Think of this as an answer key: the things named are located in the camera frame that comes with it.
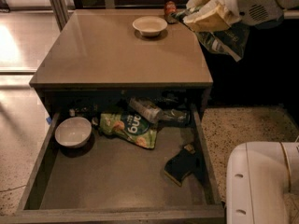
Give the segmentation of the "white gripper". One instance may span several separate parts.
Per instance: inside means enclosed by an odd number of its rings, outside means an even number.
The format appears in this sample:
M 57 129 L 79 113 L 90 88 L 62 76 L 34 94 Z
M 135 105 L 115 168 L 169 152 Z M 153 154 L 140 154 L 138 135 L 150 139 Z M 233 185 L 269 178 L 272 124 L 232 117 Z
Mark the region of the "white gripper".
M 276 0 L 189 0 L 186 8 L 190 10 L 183 22 L 195 32 L 224 31 L 240 21 L 254 26 L 283 17 Z

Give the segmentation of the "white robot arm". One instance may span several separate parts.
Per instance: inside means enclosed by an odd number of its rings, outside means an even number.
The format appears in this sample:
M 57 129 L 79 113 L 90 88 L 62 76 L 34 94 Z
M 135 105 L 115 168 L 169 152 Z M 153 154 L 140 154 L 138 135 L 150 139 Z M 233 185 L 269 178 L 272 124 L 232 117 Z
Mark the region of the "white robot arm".
M 183 22 L 195 32 L 227 32 L 238 23 L 276 24 L 297 6 L 298 0 L 189 0 Z M 227 164 L 227 224 L 289 224 L 284 194 L 298 190 L 296 141 L 240 144 Z

